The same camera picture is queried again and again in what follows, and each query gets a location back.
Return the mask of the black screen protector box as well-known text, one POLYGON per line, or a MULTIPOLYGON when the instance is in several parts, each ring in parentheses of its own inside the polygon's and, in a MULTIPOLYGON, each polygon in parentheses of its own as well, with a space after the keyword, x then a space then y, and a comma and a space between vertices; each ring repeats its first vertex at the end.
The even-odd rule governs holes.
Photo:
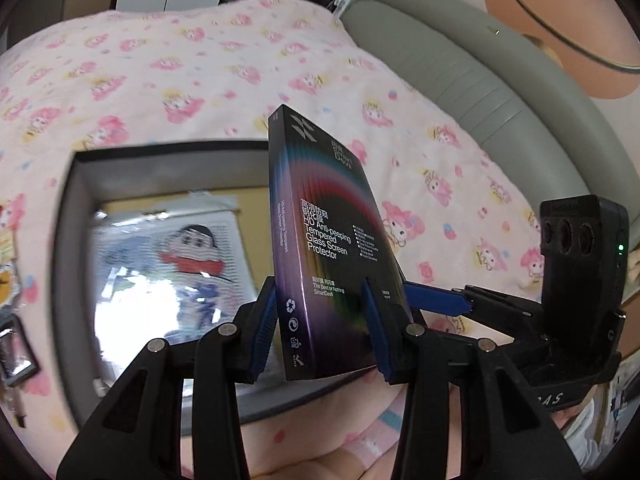
POLYGON ((297 110, 268 118, 271 240, 285 376, 316 380, 370 367, 362 296, 406 296, 360 160, 297 110))

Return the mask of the cartoon boy printed bag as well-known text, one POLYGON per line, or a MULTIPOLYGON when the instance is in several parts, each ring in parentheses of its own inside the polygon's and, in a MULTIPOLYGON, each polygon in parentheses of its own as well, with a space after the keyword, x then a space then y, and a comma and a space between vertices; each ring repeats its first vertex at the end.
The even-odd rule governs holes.
POLYGON ((98 212, 90 283, 102 359, 124 366, 151 339, 198 339, 255 299, 239 211, 233 195, 192 192, 147 210, 98 212))

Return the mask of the orange sticker sheet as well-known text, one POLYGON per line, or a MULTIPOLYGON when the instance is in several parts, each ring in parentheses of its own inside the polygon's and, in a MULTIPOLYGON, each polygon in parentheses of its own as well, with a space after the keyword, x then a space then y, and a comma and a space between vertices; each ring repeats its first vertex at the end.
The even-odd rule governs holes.
POLYGON ((21 293, 15 261, 14 234, 10 229, 2 228, 0 238, 0 307, 2 308, 11 307, 21 293))

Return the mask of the dark grey storage box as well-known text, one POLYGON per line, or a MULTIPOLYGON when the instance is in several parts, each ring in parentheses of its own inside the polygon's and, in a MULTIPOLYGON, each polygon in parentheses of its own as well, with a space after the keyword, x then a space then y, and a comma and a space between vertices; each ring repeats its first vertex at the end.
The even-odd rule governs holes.
POLYGON ((55 359, 84 424, 142 347, 229 322, 272 271, 264 140, 75 154, 50 271, 55 359))

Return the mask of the pink cartoon bed blanket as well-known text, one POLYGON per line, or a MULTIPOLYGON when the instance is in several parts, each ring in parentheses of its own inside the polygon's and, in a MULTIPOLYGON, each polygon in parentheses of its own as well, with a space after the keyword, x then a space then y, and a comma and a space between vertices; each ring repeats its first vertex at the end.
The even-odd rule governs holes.
POLYGON ((384 216, 409 231, 395 252, 407 278, 539 297, 533 207, 454 118, 321 6, 243 0, 58 23, 1 58, 1 229, 14 234, 14 304, 41 366, 21 390, 17 433, 48 474, 76 434, 48 315, 54 216, 73 154, 262 139, 281 104, 361 160, 384 216))

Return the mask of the grey padded bed frame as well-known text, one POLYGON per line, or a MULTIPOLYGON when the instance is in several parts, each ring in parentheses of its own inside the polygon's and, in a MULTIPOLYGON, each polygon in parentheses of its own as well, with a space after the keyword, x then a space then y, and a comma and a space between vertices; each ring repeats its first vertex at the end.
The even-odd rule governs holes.
POLYGON ((350 0, 356 45, 446 112, 539 207, 596 194, 639 244, 639 174, 578 84, 514 29, 462 0, 350 0))

